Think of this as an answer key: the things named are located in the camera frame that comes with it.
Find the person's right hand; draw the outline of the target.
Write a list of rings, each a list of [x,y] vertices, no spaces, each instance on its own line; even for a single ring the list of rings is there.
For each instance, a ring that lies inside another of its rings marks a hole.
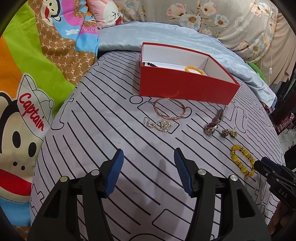
[[[295,210],[278,202],[267,227],[272,240],[295,240]]]

